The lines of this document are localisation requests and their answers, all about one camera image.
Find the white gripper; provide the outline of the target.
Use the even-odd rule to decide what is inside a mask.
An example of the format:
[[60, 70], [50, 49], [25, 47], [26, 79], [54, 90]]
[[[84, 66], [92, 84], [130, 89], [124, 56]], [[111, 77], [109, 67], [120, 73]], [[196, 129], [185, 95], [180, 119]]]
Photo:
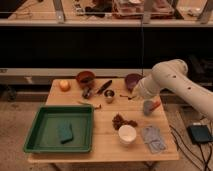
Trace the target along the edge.
[[150, 99], [153, 97], [153, 93], [150, 89], [150, 83], [148, 78], [142, 78], [134, 87], [132, 94], [138, 98]]

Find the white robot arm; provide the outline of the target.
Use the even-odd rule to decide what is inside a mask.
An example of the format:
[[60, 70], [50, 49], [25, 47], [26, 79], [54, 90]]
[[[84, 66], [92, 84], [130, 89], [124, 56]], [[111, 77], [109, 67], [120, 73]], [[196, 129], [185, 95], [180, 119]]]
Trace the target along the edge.
[[150, 73], [139, 80], [132, 91], [137, 98], [151, 99], [168, 89], [201, 114], [213, 120], [213, 92], [187, 78], [188, 66], [181, 59], [155, 64]]

